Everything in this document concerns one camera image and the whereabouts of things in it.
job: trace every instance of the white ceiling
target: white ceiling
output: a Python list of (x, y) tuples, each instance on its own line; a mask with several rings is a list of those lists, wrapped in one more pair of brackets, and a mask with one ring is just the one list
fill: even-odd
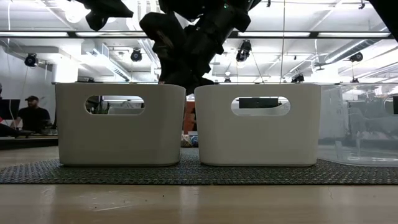
[[(133, 10), (135, 16), (143, 12), (142, 5), (146, 4), (146, 12), (151, 9), (159, 11), (158, 3), (154, 7), (152, 2), (141, 0), (126, 0), (126, 5), (138, 1), (138, 10)], [(266, 2), (259, 3), (249, 12), (251, 16), (250, 31), (281, 31), (301, 30), (301, 31), (369, 31), (382, 23), (380, 17), (370, 4), (362, 10), (359, 10), (360, 0), (286, 0), (285, 12), (284, 1), (273, 0), (271, 7), (267, 7)], [(68, 22), (65, 17), (64, 8), (61, 8), (67, 0), (0, 0), (0, 30), (8, 30), (9, 24), (11, 30), (90, 30), (84, 18), (78, 23)], [(126, 19), (116, 19), (108, 23), (102, 30), (129, 30), (126, 25)], [(130, 59), (131, 50), (134, 47), (142, 47), (137, 39), (96, 39), (98, 43), (105, 43), (109, 49), (111, 58), (118, 63), (124, 70), (132, 75), (140, 74), (142, 81), (152, 80), (150, 70), (152, 61), (144, 50), (143, 59), (140, 62), (132, 62)], [(312, 55), (328, 54), (344, 46), (351, 40), (326, 40), (320, 39), (315, 46), (315, 40), (294, 40), (294, 39), (251, 39), (252, 53), (247, 59), (244, 67), (237, 67), (235, 60), (236, 49), (240, 46), (241, 39), (228, 39), (224, 44), (225, 52), (223, 55), (217, 55), (213, 59), (213, 79), (222, 80), (225, 72), (231, 72), (231, 76), (239, 82), (253, 82), (264, 80), (269, 82), (279, 82), (280, 76), (287, 74), (292, 68), (302, 63)], [(11, 39), (12, 44), (26, 46), (55, 46), (59, 47), (72, 57), (81, 59), (82, 39)], [(383, 40), (378, 44), (363, 50), (364, 60), (361, 63), (355, 63), (354, 75), (368, 73), (377, 70), (391, 60), (384, 58), (374, 58), (388, 50), (397, 47), (394, 40)], [(112, 77), (112, 73), (104, 68), (103, 65), (87, 63), (91, 69), (82, 71), (84, 75), (92, 77)], [(351, 62), (338, 62), (334, 65), (326, 66), (326, 72), (318, 72), (315, 69), (309, 70), (306, 74), (306, 80), (311, 80), (312, 71), (317, 73), (318, 77), (324, 82), (335, 82), (336, 80), (349, 82), (352, 76)], [(380, 79), (385, 79), (386, 75), (394, 76), (394, 70), (388, 74), (378, 75)]]

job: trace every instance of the black t-shirt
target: black t-shirt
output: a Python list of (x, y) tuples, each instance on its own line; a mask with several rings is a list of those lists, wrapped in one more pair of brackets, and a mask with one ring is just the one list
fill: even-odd
[(18, 117), (22, 118), (23, 130), (40, 132), (46, 122), (50, 120), (49, 112), (43, 108), (23, 108), (18, 112)]

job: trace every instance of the fluorescent light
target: fluorescent light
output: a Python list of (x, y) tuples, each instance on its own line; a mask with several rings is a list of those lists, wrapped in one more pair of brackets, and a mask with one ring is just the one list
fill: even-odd
[(78, 37), (146, 37), (144, 32), (77, 32)]
[(390, 32), (321, 32), (318, 37), (388, 37)]
[(309, 37), (310, 32), (240, 32), (240, 37)]
[(0, 32), (1, 37), (68, 37), (66, 32), (26, 32), (26, 31), (12, 31)]

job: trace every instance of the white wall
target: white wall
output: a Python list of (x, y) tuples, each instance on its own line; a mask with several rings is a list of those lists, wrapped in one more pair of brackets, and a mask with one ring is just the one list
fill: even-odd
[(51, 80), (52, 72), (47, 72), (46, 76), (43, 68), (27, 68), (23, 60), (8, 55), (0, 47), (0, 83), (3, 99), (20, 99), (20, 108), (24, 108), (27, 106), (25, 99), (28, 96), (37, 96), (40, 99), (39, 106), (47, 109), (51, 120), (54, 121), (55, 87)]

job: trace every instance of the ceiling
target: ceiling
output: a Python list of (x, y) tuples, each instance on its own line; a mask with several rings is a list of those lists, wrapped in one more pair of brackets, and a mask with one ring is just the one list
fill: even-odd
[[(248, 31), (366, 32), (375, 31), (374, 27), (382, 24), (372, 5), (367, 3), (364, 9), (358, 9), (360, 0), (274, 0), (270, 7), (267, 7), (266, 2), (259, 3), (249, 12), (252, 22)], [(78, 7), (73, 5), (71, 12), (68, 3), (67, 0), (0, 0), (0, 30), (89, 31), (84, 18), (79, 22), (72, 21), (76, 19), (73, 13), (81, 9), (78, 10)], [(101, 31), (140, 30), (137, 23), (142, 15), (149, 11), (159, 12), (159, 3), (156, 0), (126, 0), (124, 3), (135, 12), (133, 19), (116, 19), (107, 23)], [(187, 21), (179, 19), (183, 26), (188, 24)], [(82, 65), (79, 75), (91, 76), (101, 81), (113, 81), (114, 73), (109, 68), (101, 63), (86, 60), (81, 47), (83, 41), (85, 40), (11, 39), (10, 45), (58, 47)], [(95, 45), (104, 43), (109, 48), (112, 61), (132, 76), (133, 80), (155, 81), (154, 77), (159, 73), (160, 64), (151, 51), (152, 43), (149, 40), (92, 41)], [(352, 41), (360, 40), (250, 39), (251, 56), (244, 65), (238, 65), (235, 57), (242, 41), (228, 39), (223, 46), (225, 53), (214, 57), (211, 63), (212, 71), (206, 77), (222, 82), (226, 72), (229, 72), (233, 82), (280, 82), (283, 78), (289, 82), (291, 76), (299, 72), (305, 75), (306, 82), (349, 82), (353, 75), (359, 77), (361, 82), (378, 82), (394, 79), (398, 72), (398, 67), (391, 66), (385, 72), (372, 74), (397, 62), (393, 59), (398, 56), (398, 52), (395, 51), (398, 44), (394, 40), (382, 40), (362, 50), (362, 62), (351, 64), (342, 60), (324, 66), (324, 70), (320, 71), (318, 67), (313, 66), (319, 57), (328, 55)], [(130, 59), (133, 48), (141, 48), (143, 58), (140, 62), (132, 62)]]

